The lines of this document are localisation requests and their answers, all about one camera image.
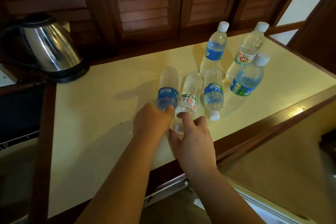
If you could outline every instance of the person's left hand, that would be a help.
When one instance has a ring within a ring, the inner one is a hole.
[[[151,103],[145,104],[137,112],[133,121],[133,135],[151,136],[160,139],[170,128],[174,117],[174,107],[168,106],[161,112]]]

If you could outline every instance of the person's right hand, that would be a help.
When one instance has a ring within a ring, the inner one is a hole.
[[[192,120],[189,113],[180,112],[184,125],[183,139],[169,129],[169,141],[175,158],[188,178],[217,170],[213,141],[204,116]]]

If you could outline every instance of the barcode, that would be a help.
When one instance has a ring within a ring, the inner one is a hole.
[[[171,92],[171,89],[163,89],[163,90],[161,90],[161,93],[165,93],[165,92]]]
[[[239,87],[239,83],[236,83],[235,87],[233,88],[233,91],[232,92],[235,92]]]

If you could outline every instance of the person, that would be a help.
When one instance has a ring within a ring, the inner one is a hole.
[[[179,113],[180,140],[170,129],[173,117],[173,106],[161,112],[147,103],[137,112],[130,143],[75,224],[139,223],[154,151],[167,130],[173,154],[212,223],[264,223],[217,170],[206,118],[193,121]]]

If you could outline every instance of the bottle label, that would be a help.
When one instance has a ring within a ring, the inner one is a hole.
[[[246,54],[238,51],[234,60],[237,64],[243,66],[243,65],[246,65],[246,64],[250,63],[254,59],[255,55],[256,54],[246,55]]]
[[[198,99],[192,95],[188,95],[188,94],[183,94],[180,97],[180,100],[177,104],[177,107],[191,107],[194,112],[196,111],[197,108],[197,104],[198,104]]]
[[[206,56],[209,60],[216,61],[216,60],[220,60],[220,59],[222,58],[223,52],[224,52],[224,51],[216,52],[216,51],[214,51],[214,50],[211,50],[211,49],[209,49],[209,48],[206,48],[206,50],[205,50],[205,56]]]
[[[236,78],[234,78],[231,86],[230,86],[230,90],[236,94],[236,95],[239,95],[239,96],[242,96],[242,97],[245,97],[245,96],[248,96],[251,94],[252,91],[254,91],[255,88],[247,88],[241,84],[239,84],[237,81],[236,81]]]
[[[157,93],[157,98],[171,98],[174,99],[176,102],[179,98],[179,93],[176,89],[172,88],[172,87],[162,87],[161,89],[159,89],[158,93]]]
[[[223,88],[219,84],[210,83],[208,86],[204,88],[204,95],[208,94],[209,92],[217,91],[218,93],[223,95]]]

